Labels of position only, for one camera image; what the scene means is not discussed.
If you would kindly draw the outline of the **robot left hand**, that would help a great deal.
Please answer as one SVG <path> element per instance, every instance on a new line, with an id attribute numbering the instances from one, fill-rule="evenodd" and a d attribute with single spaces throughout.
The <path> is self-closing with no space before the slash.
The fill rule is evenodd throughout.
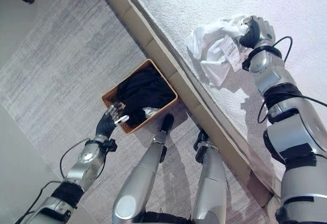
<path id="1" fill-rule="evenodd" d="M 96 127 L 96 136 L 109 138 L 113 130 L 128 119 L 128 115 L 123 114 L 125 105 L 121 102 L 115 102 L 107 108 Z"/>

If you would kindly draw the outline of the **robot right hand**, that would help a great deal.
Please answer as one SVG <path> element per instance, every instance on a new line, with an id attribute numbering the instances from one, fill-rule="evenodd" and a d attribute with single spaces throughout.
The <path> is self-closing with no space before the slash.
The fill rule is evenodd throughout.
<path id="1" fill-rule="evenodd" d="M 267 20 L 252 15 L 243 20 L 243 25 L 248 27 L 245 35 L 239 39 L 239 44 L 243 47 L 255 49 L 263 45 L 274 45 L 274 28 Z"/>

